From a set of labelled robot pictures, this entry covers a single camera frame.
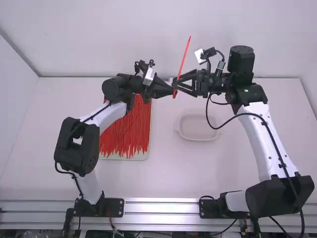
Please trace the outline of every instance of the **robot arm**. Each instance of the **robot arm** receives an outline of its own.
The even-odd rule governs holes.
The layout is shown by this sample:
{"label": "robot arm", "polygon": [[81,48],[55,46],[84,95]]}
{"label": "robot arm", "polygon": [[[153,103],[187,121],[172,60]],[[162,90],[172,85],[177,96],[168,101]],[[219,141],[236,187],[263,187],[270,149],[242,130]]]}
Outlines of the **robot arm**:
{"label": "robot arm", "polygon": [[[135,62],[136,74],[143,77],[118,74],[103,82],[102,90],[107,100],[99,108],[80,119],[66,118],[61,126],[54,153],[55,167],[59,163],[72,175],[82,199],[96,205],[104,197],[94,168],[99,158],[99,137],[116,120],[128,114],[134,104],[135,94],[141,94],[145,103],[151,98],[172,95],[173,88],[153,71],[154,61],[149,64]],[[81,144],[74,139],[82,138]]]}
{"label": "robot arm", "polygon": [[[208,98],[207,118],[211,95],[225,93],[226,101],[235,114],[233,118],[239,118],[249,138],[260,183],[245,191],[222,193],[215,201],[201,200],[201,218],[260,218],[301,211],[314,190],[314,182],[311,176],[300,176],[290,160],[273,125],[265,92],[260,85],[252,82],[253,49],[247,46],[232,47],[227,67],[229,73],[222,73],[224,57],[215,73],[211,73],[208,58],[217,52],[215,48],[196,51],[198,62],[207,62],[207,69],[192,70],[180,76],[179,80],[174,78],[172,86],[193,97]],[[191,86],[184,83],[189,80]],[[209,125],[213,129],[222,127]]]}

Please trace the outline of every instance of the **black bracket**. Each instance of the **black bracket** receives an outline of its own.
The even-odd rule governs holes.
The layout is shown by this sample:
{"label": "black bracket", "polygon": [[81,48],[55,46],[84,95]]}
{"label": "black bracket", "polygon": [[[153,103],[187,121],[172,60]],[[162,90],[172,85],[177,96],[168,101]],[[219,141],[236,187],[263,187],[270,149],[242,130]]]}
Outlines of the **black bracket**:
{"label": "black bracket", "polygon": [[95,205],[91,205],[87,200],[77,198],[74,208],[66,211],[62,237],[66,238],[70,230],[73,217],[109,217],[121,218],[124,214],[124,199],[105,198],[104,192]]}
{"label": "black bracket", "polygon": [[231,212],[227,208],[225,195],[222,193],[218,199],[199,199],[199,216],[202,219],[243,219],[249,218],[247,212]]}
{"label": "black bracket", "polygon": [[84,199],[76,199],[74,217],[109,217],[120,218],[124,213],[124,200],[122,198],[99,199],[96,205],[91,205]]}

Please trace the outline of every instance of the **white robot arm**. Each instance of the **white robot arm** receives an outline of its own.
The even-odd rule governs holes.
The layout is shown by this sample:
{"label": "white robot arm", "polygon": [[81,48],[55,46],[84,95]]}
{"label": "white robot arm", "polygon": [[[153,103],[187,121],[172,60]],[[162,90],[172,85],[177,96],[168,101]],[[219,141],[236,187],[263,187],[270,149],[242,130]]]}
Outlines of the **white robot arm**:
{"label": "white robot arm", "polygon": [[[234,118],[239,118],[252,146],[259,171],[260,183],[245,191],[231,191],[219,199],[200,199],[201,218],[245,218],[270,217],[301,211],[302,206],[314,190],[310,176],[300,176],[296,166],[286,153],[275,130],[269,113],[267,97],[263,88],[252,82],[255,54],[251,47],[233,46],[230,49],[229,73],[222,73],[222,60],[211,73],[209,57],[220,53],[214,47],[196,51],[200,64],[207,62],[207,69],[192,70],[173,79],[172,86],[193,97],[207,99],[206,118],[210,127],[219,129]],[[191,80],[192,87],[184,82]],[[225,93],[234,117],[219,127],[208,120],[208,103],[212,94]]]}

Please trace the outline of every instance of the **white table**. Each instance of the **white table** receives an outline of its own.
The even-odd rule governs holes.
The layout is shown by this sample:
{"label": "white table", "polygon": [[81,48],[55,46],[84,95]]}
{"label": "white table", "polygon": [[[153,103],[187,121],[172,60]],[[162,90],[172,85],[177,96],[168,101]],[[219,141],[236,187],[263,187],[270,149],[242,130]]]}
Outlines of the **white table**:
{"label": "white table", "polygon": [[[78,192],[69,176],[53,167],[53,152],[64,118],[79,117],[103,101],[103,78],[42,78],[0,181],[0,229],[60,229],[65,210]],[[315,172],[317,122],[299,79],[260,78],[269,99],[275,127],[302,175]],[[123,230],[220,231],[231,220],[202,220],[197,201],[202,195],[246,189],[258,183],[252,149],[243,127],[234,120],[213,142],[182,139],[173,130],[178,115],[189,108],[204,110],[206,99],[178,93],[176,100],[153,102],[150,157],[145,161],[99,161],[97,177],[106,196],[126,199],[126,214],[114,222]],[[218,123],[230,118],[230,106],[210,105]],[[306,226],[317,232],[317,193],[304,207]],[[278,218],[298,232],[298,215]],[[109,229],[107,219],[82,219],[82,229]],[[260,220],[263,231],[279,229]]]}

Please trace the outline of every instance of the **red wire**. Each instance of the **red wire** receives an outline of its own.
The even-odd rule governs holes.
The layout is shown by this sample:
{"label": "red wire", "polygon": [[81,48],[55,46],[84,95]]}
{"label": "red wire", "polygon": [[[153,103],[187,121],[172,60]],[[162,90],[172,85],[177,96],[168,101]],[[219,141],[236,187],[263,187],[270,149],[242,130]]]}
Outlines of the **red wire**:
{"label": "red wire", "polygon": [[[180,74],[181,74],[181,72],[182,72],[183,65],[184,65],[184,62],[185,62],[185,58],[186,58],[186,55],[187,55],[187,51],[188,51],[188,47],[189,47],[189,43],[190,43],[190,39],[191,39],[191,38],[192,38],[192,36],[190,36],[190,37],[188,38],[188,42],[187,42],[186,49],[185,49],[185,52],[184,52],[184,55],[183,55],[182,63],[180,64],[180,68],[179,68],[177,80],[179,79]],[[174,91],[173,91],[173,98],[176,98],[176,94],[177,94],[177,89],[174,89]]]}

